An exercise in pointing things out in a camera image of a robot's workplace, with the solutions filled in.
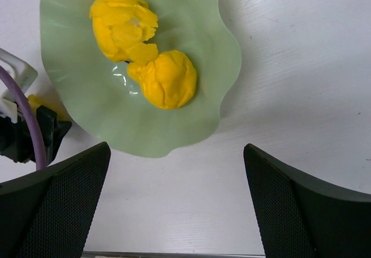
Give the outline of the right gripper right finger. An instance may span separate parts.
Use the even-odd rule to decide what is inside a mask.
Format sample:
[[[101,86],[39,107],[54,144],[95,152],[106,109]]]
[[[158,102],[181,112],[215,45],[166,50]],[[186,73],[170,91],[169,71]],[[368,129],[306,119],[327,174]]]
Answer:
[[[266,257],[370,257],[370,195],[289,166],[252,144],[246,177]]]

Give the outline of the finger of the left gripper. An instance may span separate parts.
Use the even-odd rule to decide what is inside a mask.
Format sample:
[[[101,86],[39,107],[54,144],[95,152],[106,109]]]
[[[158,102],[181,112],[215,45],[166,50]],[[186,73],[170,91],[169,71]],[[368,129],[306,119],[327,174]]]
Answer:
[[[45,106],[37,108],[36,118],[45,146],[46,162],[50,165],[56,158],[63,138],[71,129],[72,122],[59,120],[57,113]]]

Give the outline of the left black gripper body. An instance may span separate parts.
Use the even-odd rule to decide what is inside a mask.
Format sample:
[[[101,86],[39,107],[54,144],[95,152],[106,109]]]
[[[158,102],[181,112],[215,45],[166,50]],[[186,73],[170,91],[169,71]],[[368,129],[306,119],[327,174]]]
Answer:
[[[15,163],[35,162],[30,132],[22,117],[18,116],[16,123],[1,117],[1,155]]]

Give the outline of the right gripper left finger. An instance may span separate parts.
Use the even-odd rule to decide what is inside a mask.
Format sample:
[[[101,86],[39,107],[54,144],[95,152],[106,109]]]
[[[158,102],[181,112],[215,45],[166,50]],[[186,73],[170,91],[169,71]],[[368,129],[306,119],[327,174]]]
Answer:
[[[1,257],[81,257],[110,158],[102,142],[1,183]]]

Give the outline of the green yellow fake mango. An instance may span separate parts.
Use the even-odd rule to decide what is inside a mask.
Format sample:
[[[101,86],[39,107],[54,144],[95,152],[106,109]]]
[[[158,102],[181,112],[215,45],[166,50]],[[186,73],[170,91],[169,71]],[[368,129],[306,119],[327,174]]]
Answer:
[[[65,108],[64,107],[61,107],[55,103],[47,103],[45,101],[43,101],[42,99],[40,99],[39,97],[37,97],[36,95],[34,94],[30,94],[28,97],[27,97],[27,100],[28,100],[28,103],[32,109],[32,112],[34,113],[34,115],[36,115],[37,113],[37,109],[40,107],[40,106],[44,106],[52,111],[54,111],[57,116],[58,116],[58,119],[60,119],[61,121],[67,121],[69,120],[69,115],[68,113],[66,112]]]

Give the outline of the yellow fake pear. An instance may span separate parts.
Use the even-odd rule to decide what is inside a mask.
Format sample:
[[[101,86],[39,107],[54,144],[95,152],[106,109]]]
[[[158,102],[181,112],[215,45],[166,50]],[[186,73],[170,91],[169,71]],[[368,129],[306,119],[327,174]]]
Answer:
[[[180,108],[196,91],[197,71],[187,55],[178,50],[163,52],[145,65],[132,62],[127,72],[144,97],[160,109]]]

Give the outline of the peeled yellow fake lemon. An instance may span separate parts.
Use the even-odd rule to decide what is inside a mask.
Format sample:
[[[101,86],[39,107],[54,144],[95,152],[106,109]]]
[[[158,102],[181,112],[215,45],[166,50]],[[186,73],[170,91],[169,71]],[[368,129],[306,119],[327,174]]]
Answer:
[[[159,55],[155,36],[158,16],[145,0],[95,0],[89,17],[103,54],[114,62],[147,64]]]

